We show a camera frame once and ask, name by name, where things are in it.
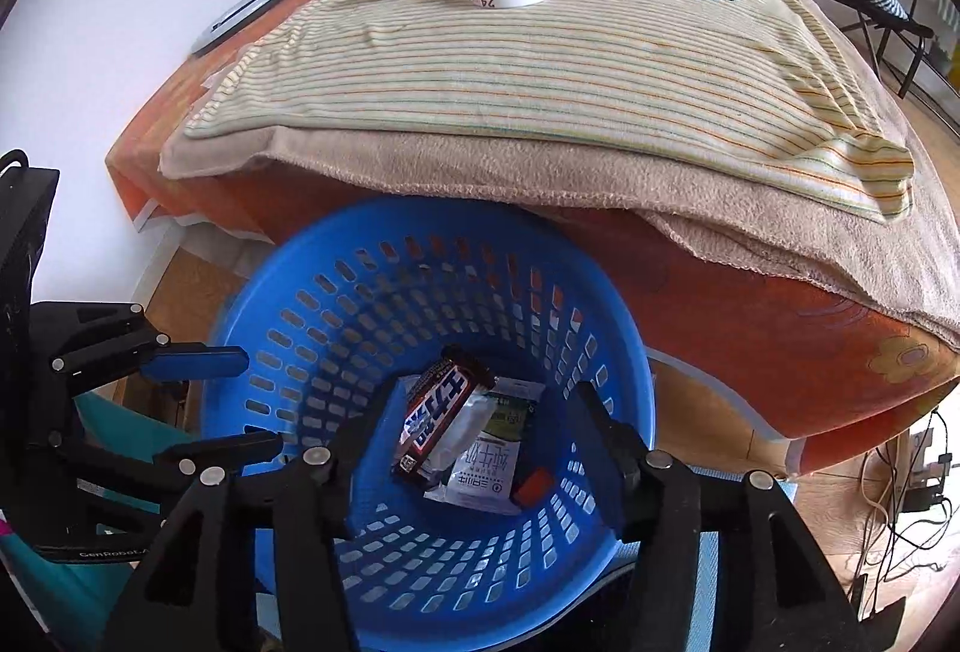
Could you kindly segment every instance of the snack bar wrapper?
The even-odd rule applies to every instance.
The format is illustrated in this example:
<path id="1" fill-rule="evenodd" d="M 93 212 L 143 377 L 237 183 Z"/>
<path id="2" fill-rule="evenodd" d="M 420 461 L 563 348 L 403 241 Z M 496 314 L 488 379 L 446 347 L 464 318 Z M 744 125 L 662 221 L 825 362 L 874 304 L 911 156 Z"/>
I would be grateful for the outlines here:
<path id="1" fill-rule="evenodd" d="M 425 496 L 455 506 L 515 515 L 520 508 L 510 499 L 517 457 L 529 431 L 544 384 L 498 378 L 489 398 L 496 409 L 480 435 L 453 464 L 445 486 Z"/>
<path id="2" fill-rule="evenodd" d="M 483 426 L 480 422 L 473 432 L 464 435 L 469 422 L 483 417 L 485 406 L 490 414 L 493 406 L 472 404 L 469 412 L 464 412 L 467 419 L 453 430 L 451 425 L 459 420 L 458 415 L 474 393 L 482 396 L 493 385 L 493 375 L 482 363 L 457 345 L 444 347 L 442 358 L 421 374 L 407 395 L 407 415 L 400 431 L 394 473 L 419 489 L 436 487 L 440 475 L 462 450 L 458 444 L 469 444 L 469 438 Z"/>

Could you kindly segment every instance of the blue laundry basket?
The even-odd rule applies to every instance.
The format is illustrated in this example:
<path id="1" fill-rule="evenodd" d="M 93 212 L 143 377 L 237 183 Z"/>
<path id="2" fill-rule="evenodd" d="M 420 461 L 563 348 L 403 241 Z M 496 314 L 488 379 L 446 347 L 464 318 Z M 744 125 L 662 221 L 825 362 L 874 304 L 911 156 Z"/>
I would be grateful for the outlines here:
<path id="1" fill-rule="evenodd" d="M 479 513 L 424 499 L 389 476 L 366 480 L 359 494 L 375 498 L 373 513 L 354 540 L 336 545 L 364 647 L 502 644 L 555 617 L 616 552 L 563 397 L 592 379 L 613 417 L 651 443 L 646 352 L 610 280 L 546 222 L 461 200 L 384 198 L 347 208 L 268 260 L 216 340 L 245 347 L 251 367 L 208 382 L 203 436 L 253 425 L 286 441 L 275 465 L 253 470 L 328 444 L 385 379 L 424 369 L 450 342 L 495 374 L 547 385 L 517 466 L 517 476 L 536 467 L 555 476 L 542 508 Z M 256 564 L 272 590 L 271 536 L 258 534 Z"/>

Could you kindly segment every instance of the orange bedsheet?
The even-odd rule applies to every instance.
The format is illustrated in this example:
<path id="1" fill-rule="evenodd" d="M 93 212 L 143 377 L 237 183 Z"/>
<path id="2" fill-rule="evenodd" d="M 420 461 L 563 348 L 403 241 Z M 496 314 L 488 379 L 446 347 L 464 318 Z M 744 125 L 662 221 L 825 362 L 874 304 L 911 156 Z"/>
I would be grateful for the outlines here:
<path id="1" fill-rule="evenodd" d="M 107 155 L 131 219 L 199 214 L 280 243 L 368 190 L 277 163 L 172 182 L 160 148 L 201 84 L 307 0 L 284 0 L 201 58 L 188 59 Z M 768 438 L 794 440 L 792 473 L 860 454 L 929 412 L 958 372 L 929 333 L 814 286 L 704 262 L 627 211 L 549 209 L 607 271 L 652 355 L 736 398 Z"/>

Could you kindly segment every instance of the beige blanket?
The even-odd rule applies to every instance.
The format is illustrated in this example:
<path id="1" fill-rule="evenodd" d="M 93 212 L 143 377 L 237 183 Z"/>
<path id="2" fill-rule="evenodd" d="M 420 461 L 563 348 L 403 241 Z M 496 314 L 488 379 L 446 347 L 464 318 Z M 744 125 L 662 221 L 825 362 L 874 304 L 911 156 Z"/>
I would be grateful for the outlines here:
<path id="1" fill-rule="evenodd" d="M 915 208 L 895 225 L 664 157 L 537 140 L 280 126 L 191 139 L 178 131 L 162 173 L 212 176 L 278 160 L 388 193 L 632 209 L 701 259 L 807 281 L 960 348 L 960 237 L 943 187 L 863 59 L 819 8 L 800 1 L 832 34 L 884 135 L 912 152 Z"/>
<path id="2" fill-rule="evenodd" d="M 584 143 L 671 157 L 877 222 L 913 160 L 805 0 L 312 0 L 187 120 Z"/>

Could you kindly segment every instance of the wooden floor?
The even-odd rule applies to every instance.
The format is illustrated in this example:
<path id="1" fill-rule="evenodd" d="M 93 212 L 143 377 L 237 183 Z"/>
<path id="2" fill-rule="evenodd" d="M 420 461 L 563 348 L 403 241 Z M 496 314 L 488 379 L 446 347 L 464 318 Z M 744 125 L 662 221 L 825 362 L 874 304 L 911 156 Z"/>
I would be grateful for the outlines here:
<path id="1" fill-rule="evenodd" d="M 928 149 L 954 212 L 960 215 L 960 140 L 928 115 L 920 104 L 908 99 L 901 103 L 901 107 Z M 169 332 L 175 340 L 205 340 L 224 302 L 242 284 L 238 275 L 181 249 L 162 278 L 147 308 L 147 316 L 157 328 Z M 691 465 L 731 473 L 765 468 L 774 474 L 784 474 L 785 444 L 771 444 L 758 438 L 750 425 L 707 387 L 660 364 L 655 363 L 654 370 L 658 446 L 661 449 Z M 954 393 L 952 398 L 958 395 L 960 393 Z M 185 410 L 176 410 L 169 404 L 157 407 L 134 381 L 126 389 L 119 389 L 115 399 L 187 428 L 193 428 L 197 423 L 196 395 L 193 393 Z M 960 404 L 954 407 L 957 409 L 954 429 L 960 437 Z M 944 410 L 947 408 L 949 406 L 944 403 Z M 872 500 L 880 500 L 889 479 L 886 465 L 872 458 L 867 463 L 864 494 L 861 494 L 861 462 L 859 458 L 854 459 L 822 473 L 800 478 L 796 501 L 800 514 L 845 587 L 856 569 L 864 524 L 872 513 L 864 494 Z M 956 497 L 960 506 L 960 492 Z M 960 530 L 960 523 L 955 528 Z M 920 540 L 925 537 L 922 525 L 916 535 Z M 886 536 L 878 537 L 872 547 L 872 558 L 868 559 L 865 569 L 870 574 L 868 597 L 877 572 L 877 566 L 869 563 L 880 559 L 886 542 Z M 909 651 L 956 581 L 960 573 L 960 534 L 950 532 L 935 550 L 908 558 L 893 575 L 906 572 L 914 564 L 922 567 L 883 584 L 877 593 L 878 607 L 900 596 L 908 598 L 896 652 Z M 924 567 L 925 564 L 945 564 L 946 568 L 938 573 Z"/>

